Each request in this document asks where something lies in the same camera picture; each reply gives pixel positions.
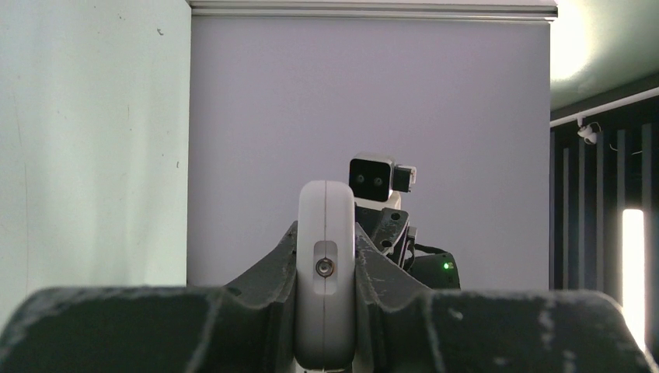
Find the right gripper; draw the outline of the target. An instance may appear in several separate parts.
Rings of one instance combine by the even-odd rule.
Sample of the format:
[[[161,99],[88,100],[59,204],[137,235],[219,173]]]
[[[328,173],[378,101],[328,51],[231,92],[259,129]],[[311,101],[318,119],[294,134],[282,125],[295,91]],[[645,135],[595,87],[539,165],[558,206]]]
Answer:
[[[412,267],[417,229],[410,226],[408,212],[356,206],[355,218],[380,253],[404,270]]]

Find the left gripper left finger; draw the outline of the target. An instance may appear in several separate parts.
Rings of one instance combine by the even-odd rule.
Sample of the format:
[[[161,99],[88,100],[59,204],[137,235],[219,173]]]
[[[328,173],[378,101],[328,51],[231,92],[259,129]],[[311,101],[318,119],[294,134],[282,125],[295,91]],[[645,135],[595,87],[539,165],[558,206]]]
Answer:
[[[45,288],[1,335],[3,372],[293,372],[295,243],[220,287]]]

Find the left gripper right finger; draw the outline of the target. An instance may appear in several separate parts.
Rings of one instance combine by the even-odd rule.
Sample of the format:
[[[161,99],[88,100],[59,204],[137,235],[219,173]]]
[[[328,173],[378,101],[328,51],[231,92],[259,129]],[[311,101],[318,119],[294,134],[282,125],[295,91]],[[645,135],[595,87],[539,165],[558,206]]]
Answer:
[[[434,290],[356,241],[356,372],[654,372],[597,291]]]

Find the white remote control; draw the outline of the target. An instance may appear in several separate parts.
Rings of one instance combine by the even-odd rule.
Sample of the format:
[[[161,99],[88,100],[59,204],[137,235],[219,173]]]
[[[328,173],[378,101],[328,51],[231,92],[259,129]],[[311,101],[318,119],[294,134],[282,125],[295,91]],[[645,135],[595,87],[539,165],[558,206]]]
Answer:
[[[311,181],[299,195],[294,355],[304,369],[343,370],[354,357],[354,208],[337,181]]]

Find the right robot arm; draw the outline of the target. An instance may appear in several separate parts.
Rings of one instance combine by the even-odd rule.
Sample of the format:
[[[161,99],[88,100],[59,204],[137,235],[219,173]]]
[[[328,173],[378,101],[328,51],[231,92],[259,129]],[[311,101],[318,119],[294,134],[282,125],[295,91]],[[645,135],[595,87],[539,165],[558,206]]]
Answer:
[[[443,249],[417,242],[417,228],[403,210],[356,207],[356,222],[375,248],[421,284],[433,289],[459,289],[454,256]]]

